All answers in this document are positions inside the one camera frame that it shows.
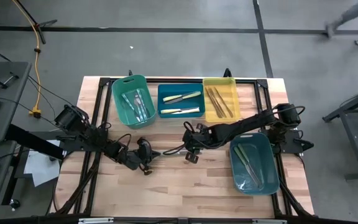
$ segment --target gray floor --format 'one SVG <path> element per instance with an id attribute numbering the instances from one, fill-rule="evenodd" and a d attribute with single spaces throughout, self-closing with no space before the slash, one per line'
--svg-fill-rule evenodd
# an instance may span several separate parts
<path id="1" fill-rule="evenodd" d="M 39 21 L 58 19 L 59 26 L 241 28 L 255 29 L 252 0 L 23 0 Z M 259 0 L 266 29 L 322 29 L 326 20 L 340 15 L 357 1 Z M 0 0 L 0 25 L 26 26 L 8 0 Z M 358 30 L 358 18 L 342 29 Z M 187 33 L 77 33 L 47 32 L 39 62 L 42 85 L 75 103 L 85 75 L 126 75 L 128 69 L 148 76 L 220 77 L 229 67 L 236 77 L 266 77 L 258 34 Z M 358 46 L 354 35 L 327 41 L 320 35 L 266 35 L 275 78 L 284 78 L 288 97 L 305 105 L 300 129 L 315 143 L 305 153 L 306 174 L 314 210 L 324 218 L 358 221 L 358 180 L 344 174 L 357 172 L 343 126 L 321 117 L 358 92 Z M 34 34 L 0 31 L 0 53 L 15 61 L 34 62 Z M 32 107 L 36 97 L 28 85 L 21 103 Z M 46 93 L 56 111 L 64 105 Z M 42 113 L 52 110 L 42 100 Z M 29 118 L 23 108 L 14 122 L 31 131 L 51 130 L 45 121 Z M 35 189 L 21 183 L 16 212 L 0 208 L 2 217 L 43 215 L 53 182 Z"/>

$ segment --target plastic container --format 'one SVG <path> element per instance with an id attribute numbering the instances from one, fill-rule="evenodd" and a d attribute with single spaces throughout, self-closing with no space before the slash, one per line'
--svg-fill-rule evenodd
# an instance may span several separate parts
<path id="1" fill-rule="evenodd" d="M 116 102 L 118 118 L 123 124 L 132 129 L 139 129 L 155 121 L 155 108 L 144 76 L 131 75 L 120 78 L 112 84 L 111 88 L 114 101 Z M 136 95 L 140 95 L 141 105 L 144 105 L 144 107 L 136 105 Z"/>
<path id="2" fill-rule="evenodd" d="M 234 78 L 204 78 L 203 80 L 204 91 L 205 88 L 212 90 L 215 99 L 223 109 L 226 117 L 219 118 L 216 113 L 215 107 L 213 106 L 207 93 L 204 93 L 205 100 L 205 120 L 207 122 L 231 122 L 238 121 L 241 118 L 239 98 L 237 95 L 236 80 Z M 233 117 L 229 115 L 229 112 L 223 102 L 221 101 L 218 94 L 215 92 L 215 88 L 222 96 L 227 107 L 231 110 Z"/>
<path id="3" fill-rule="evenodd" d="M 234 146 L 241 144 L 246 152 L 250 165 L 261 181 L 260 188 L 252 180 L 247 169 L 234 152 Z M 233 171 L 234 185 L 237 190 L 247 195 L 274 194 L 280 183 L 273 159 L 269 139 L 262 133 L 243 134 L 235 137 L 230 143 L 230 161 Z"/>
<path id="4" fill-rule="evenodd" d="M 177 103 L 165 104 L 163 98 L 167 96 L 182 95 L 185 93 L 191 93 L 194 91 L 200 91 L 201 94 L 196 97 L 181 100 Z M 198 113 L 187 113 L 187 114 L 161 114 L 161 110 L 167 109 L 186 109 L 199 107 L 200 112 Z M 158 115 L 161 118 L 198 118 L 205 113 L 205 104 L 203 96 L 203 85 L 202 84 L 163 84 L 158 86 Z"/>

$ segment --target wooden tabletop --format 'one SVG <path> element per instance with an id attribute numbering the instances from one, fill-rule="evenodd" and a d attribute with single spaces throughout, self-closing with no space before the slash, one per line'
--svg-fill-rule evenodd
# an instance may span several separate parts
<path id="1" fill-rule="evenodd" d="M 90 117 L 96 99 L 100 77 L 84 77 L 78 107 Z M 272 106 L 287 103 L 287 93 L 281 78 L 267 79 Z M 154 105 L 157 105 L 157 83 L 149 83 Z M 256 114 L 255 93 L 252 85 L 237 84 L 241 116 Z M 100 124 L 103 102 L 98 116 Z M 182 144 L 184 121 L 204 123 L 204 118 L 162 119 L 142 129 L 129 129 L 123 125 L 111 98 L 108 122 L 112 124 L 109 138 L 117 139 L 131 133 L 129 149 L 137 149 L 136 141 L 145 137 L 153 150 L 165 151 Z M 203 150 L 197 164 L 181 156 L 160 156 L 151 166 L 153 173 L 130 170 L 103 156 L 99 166 L 92 216 L 105 217 L 191 217 L 191 218 L 272 218 L 271 196 L 250 196 L 234 188 L 228 154 L 229 144 L 215 150 Z M 60 208 L 76 189 L 83 163 L 83 152 L 75 152 L 65 160 L 59 176 L 56 201 Z M 288 188 L 310 213 L 313 213 L 305 170 L 299 158 L 283 154 L 283 165 Z M 278 192 L 283 211 L 281 191 Z"/>

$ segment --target yellow plastic tray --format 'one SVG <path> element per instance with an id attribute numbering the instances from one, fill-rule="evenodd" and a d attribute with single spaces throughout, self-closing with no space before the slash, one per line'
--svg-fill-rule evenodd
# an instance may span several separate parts
<path id="1" fill-rule="evenodd" d="M 241 117 L 240 115 L 240 106 L 239 106 L 239 97 L 237 94 L 236 80 L 234 78 L 204 78 L 204 102 L 205 102 L 205 120 L 207 122 L 231 122 L 238 121 Z M 213 106 L 211 100 L 208 97 L 206 88 L 212 89 L 215 95 L 215 99 L 218 101 L 219 105 L 223 109 L 226 117 L 219 118 L 216 114 L 215 107 Z M 227 107 L 233 113 L 233 117 L 230 117 L 227 108 L 224 106 L 220 97 L 216 94 L 215 89 L 218 90 L 222 96 Z"/>

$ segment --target white paper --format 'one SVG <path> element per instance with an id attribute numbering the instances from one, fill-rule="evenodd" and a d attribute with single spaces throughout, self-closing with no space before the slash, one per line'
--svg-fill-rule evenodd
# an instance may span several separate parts
<path id="1" fill-rule="evenodd" d="M 48 142 L 59 146 L 60 141 L 48 140 Z M 55 159 L 51 161 L 48 156 L 37 151 L 30 151 L 25 163 L 24 173 L 32 174 L 34 186 L 38 186 L 59 176 L 60 165 Z"/>

